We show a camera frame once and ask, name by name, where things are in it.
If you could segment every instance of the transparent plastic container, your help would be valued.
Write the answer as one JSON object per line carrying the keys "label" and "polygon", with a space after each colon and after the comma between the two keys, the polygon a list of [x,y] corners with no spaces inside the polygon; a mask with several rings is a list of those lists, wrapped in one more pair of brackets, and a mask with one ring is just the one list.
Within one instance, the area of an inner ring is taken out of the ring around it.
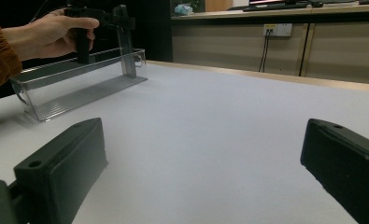
{"label": "transparent plastic container", "polygon": [[24,111],[37,121],[48,121],[80,106],[147,80],[145,51],[120,56],[112,49],[90,56],[22,71],[10,79]]}

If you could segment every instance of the human hand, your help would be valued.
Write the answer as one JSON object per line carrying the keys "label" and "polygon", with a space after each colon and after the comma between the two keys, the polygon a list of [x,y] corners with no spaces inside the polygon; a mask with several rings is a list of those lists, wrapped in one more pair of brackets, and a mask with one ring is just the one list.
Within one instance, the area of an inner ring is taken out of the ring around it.
{"label": "human hand", "polygon": [[93,18],[70,18],[63,9],[50,12],[30,24],[3,29],[9,45],[15,49],[21,61],[34,58],[53,58],[76,51],[75,29],[88,30],[89,48],[95,39],[93,29],[99,21]]}

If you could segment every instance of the white tabletop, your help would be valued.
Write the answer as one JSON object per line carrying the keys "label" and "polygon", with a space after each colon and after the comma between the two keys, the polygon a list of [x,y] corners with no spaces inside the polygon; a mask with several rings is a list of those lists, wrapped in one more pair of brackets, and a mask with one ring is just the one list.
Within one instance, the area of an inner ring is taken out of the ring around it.
{"label": "white tabletop", "polygon": [[74,223],[356,223],[300,164],[309,119],[369,138],[369,91],[149,64],[149,80],[46,123],[0,100],[0,179],[102,118],[109,165]]}

